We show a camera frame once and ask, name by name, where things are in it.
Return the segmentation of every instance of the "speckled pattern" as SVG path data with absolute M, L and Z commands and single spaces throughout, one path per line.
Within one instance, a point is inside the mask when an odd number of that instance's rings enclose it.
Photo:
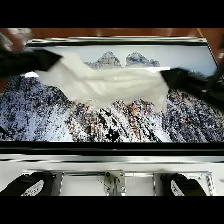
M 112 52 L 106 52 L 93 69 L 121 67 Z M 126 58 L 127 66 L 159 66 L 139 53 Z M 70 102 L 55 87 L 36 78 L 13 77 L 0 104 L 0 126 L 9 136 L 3 141 L 75 142 L 220 142 L 224 140 L 224 116 L 210 106 L 180 91 L 167 96 L 167 113 L 155 113 L 141 99 L 131 105 L 122 101 L 92 111 Z

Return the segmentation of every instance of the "sky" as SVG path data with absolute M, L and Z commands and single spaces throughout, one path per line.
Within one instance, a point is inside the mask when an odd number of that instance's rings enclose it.
M 126 57 L 138 52 L 147 59 L 159 61 L 163 67 L 182 67 L 192 71 L 199 71 L 206 76 L 216 70 L 215 61 L 207 46 L 178 46 L 178 45 L 104 45 L 104 46 L 69 46 L 53 47 L 54 52 L 75 51 L 83 62 L 95 62 L 104 53 L 111 51 L 125 66 Z

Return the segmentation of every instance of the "display screen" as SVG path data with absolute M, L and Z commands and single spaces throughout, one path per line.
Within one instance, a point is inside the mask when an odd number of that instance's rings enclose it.
M 92 69 L 126 66 L 185 68 L 211 76 L 216 63 L 208 46 L 104 45 L 45 47 L 76 52 Z M 38 77 L 12 77 L 0 104 L 1 141 L 45 142 L 222 142 L 223 114 L 181 91 L 167 95 L 167 111 L 151 102 L 121 100 L 92 110 L 69 101 Z

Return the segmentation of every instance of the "crumpled white fabric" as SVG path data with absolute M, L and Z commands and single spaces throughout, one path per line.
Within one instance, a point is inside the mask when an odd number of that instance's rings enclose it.
M 166 111 L 168 86 L 159 72 L 140 68 L 93 70 L 75 52 L 63 52 L 62 56 L 48 72 L 36 73 L 43 84 L 58 87 L 70 101 L 97 110 L 117 100 L 130 104 L 142 99 L 152 102 L 157 112 Z

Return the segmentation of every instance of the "metal bracket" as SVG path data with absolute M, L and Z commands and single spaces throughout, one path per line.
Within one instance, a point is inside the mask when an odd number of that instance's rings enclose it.
M 107 171 L 104 177 L 104 190 L 107 196 L 125 196 L 125 172 L 123 170 Z

